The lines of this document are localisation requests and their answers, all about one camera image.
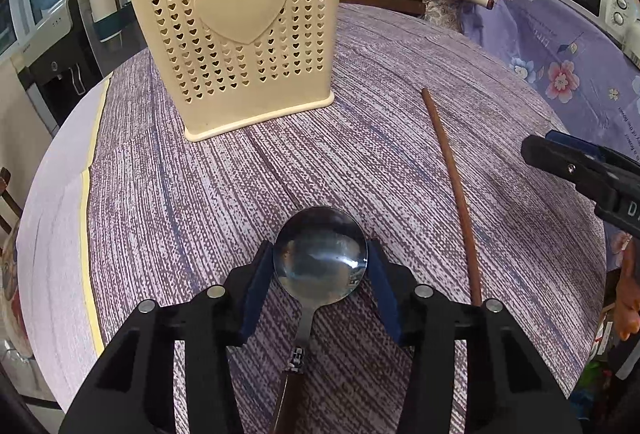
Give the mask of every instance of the yellow stripe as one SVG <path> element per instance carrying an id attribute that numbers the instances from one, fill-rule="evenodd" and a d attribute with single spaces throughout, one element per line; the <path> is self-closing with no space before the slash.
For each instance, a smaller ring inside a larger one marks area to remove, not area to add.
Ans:
<path id="1" fill-rule="evenodd" d="M 100 356 L 104 351 L 104 343 L 102 341 L 102 334 L 100 333 L 100 324 L 98 324 L 98 311 L 95 307 L 94 291 L 91 288 L 91 275 L 89 273 L 89 236 L 86 216 L 89 202 L 89 186 L 91 182 L 89 167 L 94 163 L 95 143 L 98 138 L 100 119 L 102 118 L 102 110 L 104 109 L 104 102 L 107 98 L 107 89 L 109 87 L 111 75 L 113 74 L 109 74 L 103 82 L 104 88 L 102 90 L 102 96 L 100 97 L 100 103 L 98 104 L 98 110 L 95 115 L 94 129 L 92 130 L 91 140 L 89 142 L 89 152 L 86 158 L 86 168 L 82 171 L 82 196 L 80 199 L 80 263 L 82 268 L 82 291 L 84 292 L 84 306 L 89 319 L 89 328 L 91 329 L 91 336 L 94 340 L 94 348 L 97 356 Z"/>

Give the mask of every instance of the purple floral cloth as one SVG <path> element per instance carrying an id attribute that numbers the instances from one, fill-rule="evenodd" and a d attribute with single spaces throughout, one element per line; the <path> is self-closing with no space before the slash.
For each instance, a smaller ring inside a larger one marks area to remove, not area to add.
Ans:
<path id="1" fill-rule="evenodd" d="M 594 24 L 559 0 L 464 2 L 464 35 L 504 61 L 552 107 L 568 132 L 640 160 L 640 71 Z M 625 235 L 605 224 L 607 267 Z"/>

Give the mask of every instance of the spoon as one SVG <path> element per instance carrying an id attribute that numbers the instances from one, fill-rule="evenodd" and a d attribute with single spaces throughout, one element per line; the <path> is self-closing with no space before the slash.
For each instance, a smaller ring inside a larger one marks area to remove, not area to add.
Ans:
<path id="1" fill-rule="evenodd" d="M 290 434 L 298 419 L 314 313 L 356 289 L 367 269 L 367 241 L 349 214 L 331 207 L 306 208 L 278 234 L 273 267 L 280 285 L 302 306 L 269 429 L 270 434 Z"/>

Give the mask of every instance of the beige plastic basket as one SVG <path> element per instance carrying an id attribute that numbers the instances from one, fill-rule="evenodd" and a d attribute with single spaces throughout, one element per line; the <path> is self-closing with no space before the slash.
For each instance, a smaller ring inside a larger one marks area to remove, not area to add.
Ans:
<path id="1" fill-rule="evenodd" d="M 338 2 L 132 0 L 191 141 L 328 106 Z"/>

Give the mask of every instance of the brown spoon handle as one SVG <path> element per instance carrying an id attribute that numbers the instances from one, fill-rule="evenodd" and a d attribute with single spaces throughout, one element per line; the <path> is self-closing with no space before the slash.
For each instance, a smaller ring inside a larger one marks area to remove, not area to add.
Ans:
<path id="1" fill-rule="evenodd" d="M 278 401 L 271 418 L 269 434 L 293 434 L 298 420 L 305 375 L 283 370 L 280 377 Z"/>

